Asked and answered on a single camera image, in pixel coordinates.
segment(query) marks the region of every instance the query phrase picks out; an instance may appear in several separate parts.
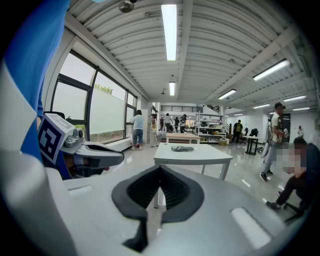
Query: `box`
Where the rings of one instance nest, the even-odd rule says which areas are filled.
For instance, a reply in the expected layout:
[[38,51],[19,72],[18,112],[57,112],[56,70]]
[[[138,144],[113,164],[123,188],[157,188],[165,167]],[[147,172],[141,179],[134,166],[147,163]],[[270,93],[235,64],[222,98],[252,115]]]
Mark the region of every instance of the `box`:
[[220,146],[226,146],[226,145],[227,145],[227,141],[226,141],[226,140],[219,140],[219,141],[218,141],[218,145],[220,145]]

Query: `tabletop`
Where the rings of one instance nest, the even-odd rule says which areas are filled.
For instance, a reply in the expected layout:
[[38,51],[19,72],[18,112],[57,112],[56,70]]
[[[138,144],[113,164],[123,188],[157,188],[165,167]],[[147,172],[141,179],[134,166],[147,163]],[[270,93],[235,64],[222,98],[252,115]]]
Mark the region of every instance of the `tabletop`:
[[244,138],[248,139],[258,139],[258,140],[263,140],[264,138],[262,137],[256,137],[256,136],[248,136],[248,135],[243,135]]
[[201,139],[200,136],[191,134],[191,133],[167,133],[166,134],[167,137],[169,138],[175,138],[175,139],[186,139],[186,140],[198,140]]
[[[173,146],[193,147],[194,151],[172,151]],[[233,159],[219,149],[208,144],[160,143],[154,155],[156,164],[214,165],[223,164]]]

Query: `black pants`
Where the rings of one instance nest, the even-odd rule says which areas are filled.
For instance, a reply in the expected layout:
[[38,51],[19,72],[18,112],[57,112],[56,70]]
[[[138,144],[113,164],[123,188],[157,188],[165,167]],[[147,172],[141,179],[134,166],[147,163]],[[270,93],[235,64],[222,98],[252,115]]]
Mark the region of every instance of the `black pants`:
[[240,134],[241,134],[241,131],[234,131],[234,132],[233,132],[233,137],[232,137],[231,143],[234,142],[235,137],[236,137],[236,143],[238,143],[238,142],[239,142],[239,136],[240,136]]
[[169,122],[165,123],[165,129],[166,129],[166,132],[168,133],[170,130],[170,123]]
[[285,184],[284,191],[280,194],[278,199],[276,200],[276,203],[278,205],[283,205],[291,195],[293,190],[299,190],[303,193],[307,190],[307,183],[306,183],[306,174],[304,173],[301,177],[296,178],[295,176],[292,176],[287,183]]

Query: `ceiling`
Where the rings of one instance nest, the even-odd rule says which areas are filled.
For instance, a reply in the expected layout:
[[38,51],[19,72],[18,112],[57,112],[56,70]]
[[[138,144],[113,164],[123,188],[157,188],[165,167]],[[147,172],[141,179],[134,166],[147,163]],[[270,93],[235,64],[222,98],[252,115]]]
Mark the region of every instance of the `ceiling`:
[[[150,101],[190,102],[252,109],[291,101],[287,108],[316,106],[304,57],[306,40],[275,3],[261,0],[171,0],[177,4],[176,61],[167,61],[161,4],[138,0],[122,13],[121,0],[71,0],[68,12],[127,70]],[[287,58],[290,65],[259,80],[252,77]],[[169,81],[176,81],[169,96]],[[218,97],[235,89],[224,100]]]

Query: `metal rack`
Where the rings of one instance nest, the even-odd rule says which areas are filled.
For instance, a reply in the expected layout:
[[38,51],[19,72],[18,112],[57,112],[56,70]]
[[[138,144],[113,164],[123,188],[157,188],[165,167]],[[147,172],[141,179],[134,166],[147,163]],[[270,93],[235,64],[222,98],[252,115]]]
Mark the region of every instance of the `metal rack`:
[[[204,137],[206,139],[211,139],[207,141],[200,141],[200,143],[218,143],[219,139],[226,138],[226,128],[225,128],[225,116],[221,114],[203,114],[197,112],[195,115],[195,134]],[[201,126],[202,123],[209,123],[208,125],[213,125],[213,127],[203,127]],[[207,130],[215,130],[219,131],[220,134],[205,134],[200,133],[200,129],[207,129]]]

